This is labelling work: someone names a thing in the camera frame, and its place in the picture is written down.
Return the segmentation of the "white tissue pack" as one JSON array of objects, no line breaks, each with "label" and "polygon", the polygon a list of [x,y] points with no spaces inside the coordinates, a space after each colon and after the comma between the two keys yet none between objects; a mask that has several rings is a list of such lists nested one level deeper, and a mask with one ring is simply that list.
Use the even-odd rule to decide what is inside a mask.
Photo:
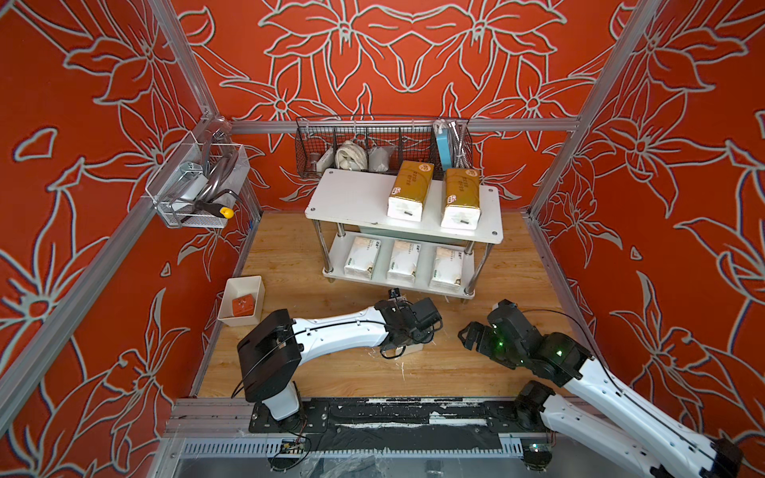
[{"label": "white tissue pack", "polygon": [[395,240],[392,243],[392,254],[386,278],[391,281],[405,282],[414,284],[416,273],[418,272],[418,261],[420,261],[420,243]]},{"label": "white tissue pack", "polygon": [[382,247],[382,241],[366,236],[354,239],[344,265],[347,276],[371,280]]},{"label": "white tissue pack", "polygon": [[458,292],[462,286],[464,255],[461,250],[436,247],[430,287]]}]

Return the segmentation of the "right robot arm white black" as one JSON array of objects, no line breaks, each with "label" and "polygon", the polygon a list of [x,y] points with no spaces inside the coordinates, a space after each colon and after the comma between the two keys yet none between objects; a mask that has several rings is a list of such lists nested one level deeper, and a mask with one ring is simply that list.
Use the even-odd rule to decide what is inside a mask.
[{"label": "right robot arm white black", "polygon": [[710,439],[671,418],[575,339],[541,334],[508,300],[458,338],[496,364],[534,374],[515,400],[524,428],[567,435],[643,477],[735,477],[741,469],[743,453],[729,439]]}]

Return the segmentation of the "gold tissue pack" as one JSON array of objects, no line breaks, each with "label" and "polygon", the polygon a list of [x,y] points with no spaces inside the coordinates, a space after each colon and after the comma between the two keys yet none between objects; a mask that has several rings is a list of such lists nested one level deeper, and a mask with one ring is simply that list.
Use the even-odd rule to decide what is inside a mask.
[{"label": "gold tissue pack", "polygon": [[434,178],[434,166],[420,161],[404,161],[388,196],[386,215],[398,220],[420,222]]},{"label": "gold tissue pack", "polygon": [[480,171],[450,168],[443,178],[440,225],[448,229],[475,230],[481,216]]}]

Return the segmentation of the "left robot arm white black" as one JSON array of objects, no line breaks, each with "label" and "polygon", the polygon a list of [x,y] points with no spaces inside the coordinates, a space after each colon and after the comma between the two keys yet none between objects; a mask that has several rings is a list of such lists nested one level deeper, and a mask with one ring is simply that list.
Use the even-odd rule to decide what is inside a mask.
[{"label": "left robot arm white black", "polygon": [[231,396],[265,406],[283,422],[302,414],[293,382],[299,366],[352,349],[378,349],[395,360],[432,342],[443,327],[440,312],[425,298],[410,302],[392,289],[390,297],[351,314],[299,319],[285,309],[267,316],[237,344],[241,380]]}]

